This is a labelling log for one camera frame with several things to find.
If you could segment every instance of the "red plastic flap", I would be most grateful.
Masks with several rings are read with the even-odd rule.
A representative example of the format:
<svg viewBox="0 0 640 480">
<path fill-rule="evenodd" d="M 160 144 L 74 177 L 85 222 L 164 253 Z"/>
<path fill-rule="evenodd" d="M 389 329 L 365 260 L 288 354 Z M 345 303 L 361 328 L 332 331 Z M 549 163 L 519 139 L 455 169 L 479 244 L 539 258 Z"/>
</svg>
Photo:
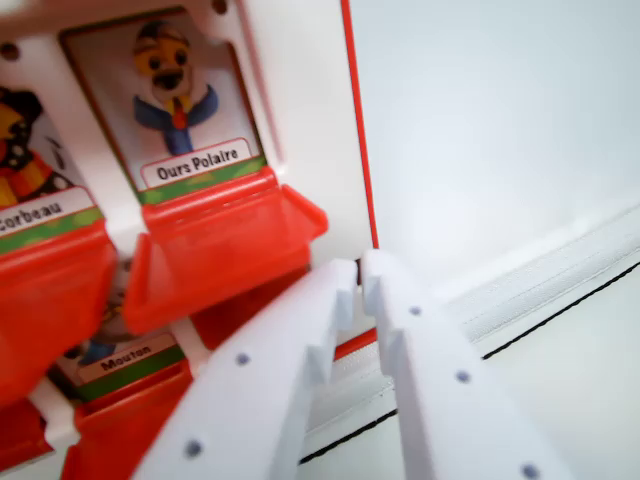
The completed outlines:
<svg viewBox="0 0 640 480">
<path fill-rule="evenodd" d="M 0 472 L 51 451 L 44 439 L 45 423 L 28 400 L 0 410 Z"/>
<path fill-rule="evenodd" d="M 305 267 L 309 244 L 328 228 L 324 212 L 273 171 L 225 182 L 143 209 L 124 316 L 153 330 Z"/>
<path fill-rule="evenodd" d="M 202 343 L 209 350 L 218 348 L 236 330 L 267 306 L 271 300 L 304 277 L 308 271 L 308 267 L 299 268 L 283 277 L 276 278 L 269 283 L 191 315 L 191 321 L 198 331 Z"/>
<path fill-rule="evenodd" d="M 69 448 L 62 480 L 120 480 L 136 466 L 192 380 L 186 360 L 76 411 L 80 442 Z"/>
<path fill-rule="evenodd" d="M 0 406 L 95 332 L 115 264 L 104 221 L 0 257 Z"/>
</svg>

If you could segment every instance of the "small hole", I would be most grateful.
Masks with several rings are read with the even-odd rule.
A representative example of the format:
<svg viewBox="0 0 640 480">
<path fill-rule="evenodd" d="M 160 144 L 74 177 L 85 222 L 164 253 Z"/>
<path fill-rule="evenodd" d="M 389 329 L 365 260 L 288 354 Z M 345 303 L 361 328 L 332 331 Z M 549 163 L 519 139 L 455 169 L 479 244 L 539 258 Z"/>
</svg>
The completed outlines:
<svg viewBox="0 0 640 480">
<path fill-rule="evenodd" d="M 3 43 L 0 45 L 0 55 L 5 60 L 10 62 L 15 62 L 18 58 L 20 58 L 20 50 L 13 43 Z"/>
<path fill-rule="evenodd" d="M 464 370 L 460 370 L 458 373 L 456 373 L 456 378 L 460 383 L 469 383 L 471 381 L 471 375 L 469 375 L 469 373 L 465 372 Z"/>
<path fill-rule="evenodd" d="M 522 467 L 522 475 L 524 475 L 524 478 L 540 478 L 540 472 L 535 465 L 530 463 Z"/>
<path fill-rule="evenodd" d="M 189 440 L 184 447 L 184 455 L 187 458 L 196 458 L 202 453 L 202 444 L 197 440 Z"/>
<path fill-rule="evenodd" d="M 211 8 L 218 15 L 224 15 L 227 13 L 227 0 L 213 0 L 211 2 Z"/>
<path fill-rule="evenodd" d="M 250 361 L 251 359 L 249 358 L 249 355 L 247 355 L 246 353 L 239 353 L 238 356 L 236 357 L 236 363 L 240 366 L 246 365 Z"/>
</svg>

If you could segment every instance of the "white panel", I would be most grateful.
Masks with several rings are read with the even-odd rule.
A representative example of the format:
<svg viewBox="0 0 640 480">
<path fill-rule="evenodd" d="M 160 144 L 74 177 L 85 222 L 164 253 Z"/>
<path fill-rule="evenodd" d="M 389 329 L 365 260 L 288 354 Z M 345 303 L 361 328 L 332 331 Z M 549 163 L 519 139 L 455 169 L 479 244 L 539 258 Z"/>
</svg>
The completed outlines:
<svg viewBox="0 0 640 480">
<path fill-rule="evenodd" d="M 281 178 L 329 216 L 314 262 L 358 258 L 371 233 L 340 2 L 244 3 L 286 164 Z"/>
<path fill-rule="evenodd" d="M 478 336 L 638 248 L 640 4 L 349 3 L 381 247 L 461 317 L 529 295 Z"/>
</svg>

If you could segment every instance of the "white surface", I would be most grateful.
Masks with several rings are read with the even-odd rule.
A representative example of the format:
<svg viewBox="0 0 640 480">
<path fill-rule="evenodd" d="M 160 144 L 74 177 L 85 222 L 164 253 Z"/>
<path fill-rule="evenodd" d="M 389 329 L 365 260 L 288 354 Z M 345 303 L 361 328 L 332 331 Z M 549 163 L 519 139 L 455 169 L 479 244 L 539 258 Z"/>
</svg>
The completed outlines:
<svg viewBox="0 0 640 480">
<path fill-rule="evenodd" d="M 638 289 L 635 270 L 486 361 L 581 480 L 640 477 Z M 297 478 L 404 475 L 394 416 L 302 465 Z"/>
<path fill-rule="evenodd" d="M 47 422 L 44 438 L 56 452 L 64 453 L 80 440 L 73 405 L 48 378 L 40 380 L 29 394 L 29 401 Z"/>
<path fill-rule="evenodd" d="M 380 247 L 476 338 L 631 264 L 637 2 L 349 3 Z"/>
<path fill-rule="evenodd" d="M 376 318 L 382 371 L 395 383 L 407 478 L 509 480 L 530 478 L 527 470 L 573 478 L 405 265 L 370 250 L 361 278 L 365 311 Z"/>
<path fill-rule="evenodd" d="M 213 352 L 134 477 L 294 478 L 312 387 L 329 380 L 336 333 L 353 320 L 356 275 L 347 260 L 315 269 Z"/>
</svg>

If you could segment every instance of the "gray dot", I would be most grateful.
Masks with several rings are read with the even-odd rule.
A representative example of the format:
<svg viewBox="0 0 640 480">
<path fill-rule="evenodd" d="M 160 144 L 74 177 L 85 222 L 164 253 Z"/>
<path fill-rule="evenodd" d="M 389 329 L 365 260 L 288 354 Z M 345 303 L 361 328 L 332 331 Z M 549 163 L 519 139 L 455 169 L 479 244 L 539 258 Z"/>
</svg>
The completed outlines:
<svg viewBox="0 0 640 480">
<path fill-rule="evenodd" d="M 189 440 L 184 447 L 184 456 L 195 458 L 202 453 L 202 444 L 197 440 Z"/>
<path fill-rule="evenodd" d="M 469 383 L 471 381 L 471 375 L 464 370 L 459 370 L 458 373 L 456 373 L 456 378 L 460 383 Z"/>
<path fill-rule="evenodd" d="M 536 468 L 535 465 L 528 463 L 526 465 L 523 465 L 522 475 L 524 476 L 524 478 L 540 478 L 540 471 Z"/>
<path fill-rule="evenodd" d="M 247 355 L 246 353 L 239 353 L 238 356 L 236 357 L 236 363 L 240 366 L 246 365 L 250 361 L 251 359 L 249 358 L 249 355 Z"/>
</svg>

